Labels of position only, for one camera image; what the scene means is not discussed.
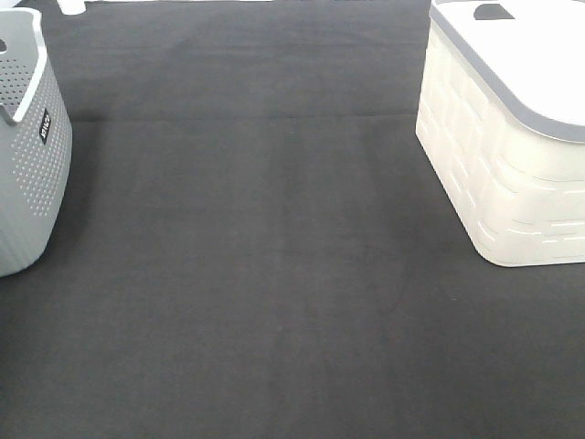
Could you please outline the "black table cloth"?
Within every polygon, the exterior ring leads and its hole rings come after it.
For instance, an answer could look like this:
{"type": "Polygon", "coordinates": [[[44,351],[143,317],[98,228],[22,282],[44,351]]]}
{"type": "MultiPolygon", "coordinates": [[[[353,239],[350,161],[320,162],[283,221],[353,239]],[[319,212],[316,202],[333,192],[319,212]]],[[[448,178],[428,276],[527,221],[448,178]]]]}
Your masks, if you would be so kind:
{"type": "Polygon", "coordinates": [[[1,281],[4,438],[581,438],[584,268],[503,268],[415,136],[425,1],[35,1],[73,131],[1,281]]]}

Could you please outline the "white plastic storage basket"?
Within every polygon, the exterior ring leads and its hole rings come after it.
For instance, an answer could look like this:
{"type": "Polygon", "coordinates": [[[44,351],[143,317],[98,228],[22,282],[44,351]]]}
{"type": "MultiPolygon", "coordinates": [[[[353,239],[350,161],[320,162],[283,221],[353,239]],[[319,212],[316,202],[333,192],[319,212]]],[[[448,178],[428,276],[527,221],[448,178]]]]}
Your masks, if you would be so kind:
{"type": "Polygon", "coordinates": [[[429,31],[416,135],[488,262],[583,262],[584,146],[527,129],[437,25],[429,31]]]}

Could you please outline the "grey perforated laundry basket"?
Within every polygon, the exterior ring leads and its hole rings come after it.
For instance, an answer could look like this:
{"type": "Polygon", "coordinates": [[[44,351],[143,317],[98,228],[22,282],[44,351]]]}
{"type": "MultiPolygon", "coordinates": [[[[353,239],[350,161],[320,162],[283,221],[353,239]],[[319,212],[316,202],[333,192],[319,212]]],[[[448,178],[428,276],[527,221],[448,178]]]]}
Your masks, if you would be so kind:
{"type": "Polygon", "coordinates": [[[42,15],[1,12],[1,274],[48,245],[69,177],[72,126],[42,34],[42,15]]]}

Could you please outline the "white grey-rimmed basket lid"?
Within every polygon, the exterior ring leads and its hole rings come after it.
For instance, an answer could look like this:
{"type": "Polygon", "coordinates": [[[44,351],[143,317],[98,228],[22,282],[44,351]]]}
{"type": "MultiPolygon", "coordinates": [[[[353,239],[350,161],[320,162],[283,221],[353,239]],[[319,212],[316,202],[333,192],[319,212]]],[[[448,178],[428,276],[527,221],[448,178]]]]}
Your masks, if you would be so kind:
{"type": "Polygon", "coordinates": [[[583,2],[433,1],[430,18],[526,128],[583,143],[583,2]]]}

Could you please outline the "white paper cup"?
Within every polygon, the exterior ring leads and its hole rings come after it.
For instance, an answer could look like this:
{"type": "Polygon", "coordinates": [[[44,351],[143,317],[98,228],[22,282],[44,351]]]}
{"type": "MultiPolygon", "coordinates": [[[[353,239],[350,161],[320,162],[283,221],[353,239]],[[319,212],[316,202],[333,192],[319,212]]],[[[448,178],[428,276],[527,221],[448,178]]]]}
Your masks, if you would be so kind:
{"type": "Polygon", "coordinates": [[[57,0],[61,13],[65,16],[76,16],[86,12],[84,0],[57,0]]]}

